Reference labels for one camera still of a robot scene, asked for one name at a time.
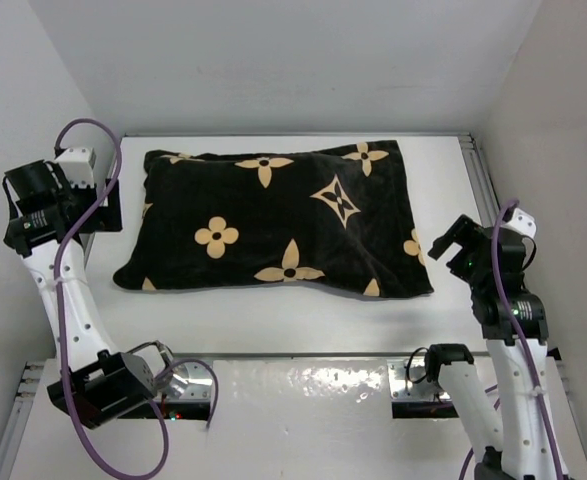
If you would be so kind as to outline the black pillowcase with beige flowers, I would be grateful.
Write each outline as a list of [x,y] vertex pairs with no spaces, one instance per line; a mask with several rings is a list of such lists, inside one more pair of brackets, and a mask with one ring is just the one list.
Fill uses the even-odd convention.
[[144,158],[141,226],[113,276],[129,291],[306,281],[363,296],[433,292],[399,144]]

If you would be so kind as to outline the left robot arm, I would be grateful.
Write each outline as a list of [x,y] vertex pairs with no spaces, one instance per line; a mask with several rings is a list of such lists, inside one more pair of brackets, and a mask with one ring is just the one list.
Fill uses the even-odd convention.
[[108,178],[107,204],[81,226],[66,248],[67,231],[93,204],[100,189],[94,176],[95,152],[61,149],[52,161],[38,160],[5,173],[9,203],[4,242],[34,279],[54,334],[65,314],[71,396],[81,424],[95,429],[154,399],[158,388],[148,363],[122,352],[104,327],[85,272],[81,235],[119,232],[119,185]]

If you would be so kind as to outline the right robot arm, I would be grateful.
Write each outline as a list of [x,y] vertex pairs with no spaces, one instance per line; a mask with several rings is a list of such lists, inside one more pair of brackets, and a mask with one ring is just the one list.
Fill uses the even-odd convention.
[[476,479],[567,479],[548,399],[549,337],[541,299],[524,284],[530,262],[524,242],[532,217],[516,210],[503,226],[482,227],[460,216],[428,254],[439,259],[454,244],[452,275],[471,293],[472,312],[492,360],[498,398],[488,398],[473,355],[463,344],[433,344],[426,379],[447,393],[472,445]]

